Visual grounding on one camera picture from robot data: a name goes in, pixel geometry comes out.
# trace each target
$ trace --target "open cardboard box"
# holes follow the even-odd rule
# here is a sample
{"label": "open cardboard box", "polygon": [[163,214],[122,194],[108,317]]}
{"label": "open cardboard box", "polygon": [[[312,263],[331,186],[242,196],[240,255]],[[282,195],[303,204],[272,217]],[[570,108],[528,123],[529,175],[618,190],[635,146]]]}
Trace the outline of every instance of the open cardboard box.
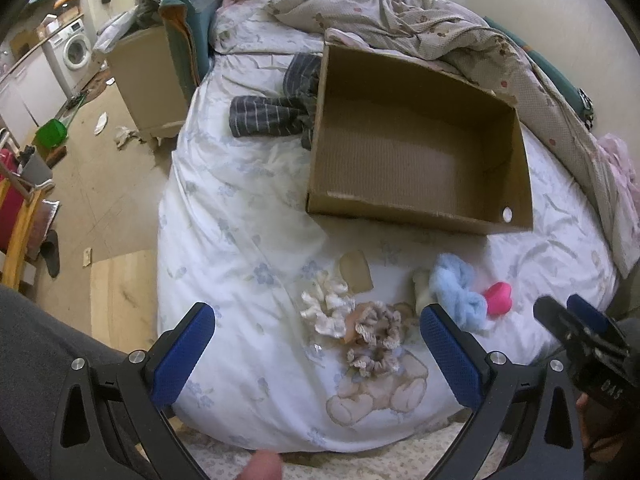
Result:
{"label": "open cardboard box", "polygon": [[306,211],[475,234],[531,230],[516,110],[444,72],[326,46]]}

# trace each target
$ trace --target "trash on floor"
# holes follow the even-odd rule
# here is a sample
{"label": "trash on floor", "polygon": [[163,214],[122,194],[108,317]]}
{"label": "trash on floor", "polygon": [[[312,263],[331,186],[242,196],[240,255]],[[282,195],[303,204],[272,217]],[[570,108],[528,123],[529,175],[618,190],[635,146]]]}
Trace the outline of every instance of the trash on floor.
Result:
{"label": "trash on floor", "polygon": [[131,130],[126,126],[116,127],[115,141],[116,141],[116,146],[118,147],[119,150],[121,150],[124,147],[124,145],[129,141],[129,139],[132,139],[134,137],[137,139],[140,138],[137,130]]}
{"label": "trash on floor", "polygon": [[107,112],[103,112],[98,118],[98,123],[95,125],[94,135],[98,135],[104,130],[104,127],[107,125],[107,119]]}
{"label": "trash on floor", "polygon": [[82,266],[88,267],[91,265],[91,247],[87,247],[82,252]]}

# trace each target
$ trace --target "blue fluffy fabric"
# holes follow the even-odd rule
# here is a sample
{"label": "blue fluffy fabric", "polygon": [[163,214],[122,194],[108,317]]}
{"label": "blue fluffy fabric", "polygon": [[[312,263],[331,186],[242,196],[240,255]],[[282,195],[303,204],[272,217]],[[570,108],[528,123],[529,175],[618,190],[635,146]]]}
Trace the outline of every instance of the blue fluffy fabric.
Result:
{"label": "blue fluffy fabric", "polygon": [[486,299],[472,292],[474,269],[455,254],[443,253],[429,278],[429,289],[461,330],[486,328]]}

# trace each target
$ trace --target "white bedsheet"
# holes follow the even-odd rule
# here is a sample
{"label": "white bedsheet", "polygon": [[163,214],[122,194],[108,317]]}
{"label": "white bedsheet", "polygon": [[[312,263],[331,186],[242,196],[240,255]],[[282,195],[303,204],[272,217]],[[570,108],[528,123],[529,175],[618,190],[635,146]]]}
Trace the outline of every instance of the white bedsheet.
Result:
{"label": "white bedsheet", "polygon": [[[609,303],[617,277],[598,218],[574,179],[524,126],[533,232],[476,237],[307,215],[310,154],[300,138],[235,139],[227,124],[231,98],[278,94],[290,60],[219,56],[178,138],[159,211],[158,330],[173,328],[197,301],[214,308],[217,322],[178,398],[184,422],[249,449],[355,452],[429,429],[460,408],[415,331],[404,352],[428,370],[418,407],[401,413],[378,398],[382,408],[356,424],[332,420],[327,401],[347,370],[343,350],[314,345],[299,298],[316,271],[333,269],[350,250],[364,251],[374,280],[361,300],[412,302],[412,271],[429,267],[443,251],[476,268],[477,290],[511,283],[512,311],[477,337],[487,351],[501,350],[518,363],[553,345],[532,318],[538,296],[565,301],[578,292],[600,308]],[[363,387],[356,384],[354,395]]]}

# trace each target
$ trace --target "washing machine door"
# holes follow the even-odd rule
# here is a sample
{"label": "washing machine door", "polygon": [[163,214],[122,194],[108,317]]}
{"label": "washing machine door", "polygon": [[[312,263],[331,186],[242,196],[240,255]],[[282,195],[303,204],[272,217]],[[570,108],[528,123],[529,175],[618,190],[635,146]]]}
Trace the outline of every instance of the washing machine door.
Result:
{"label": "washing machine door", "polygon": [[62,53],[62,59],[69,70],[80,70],[91,61],[91,43],[84,34],[69,38]]}

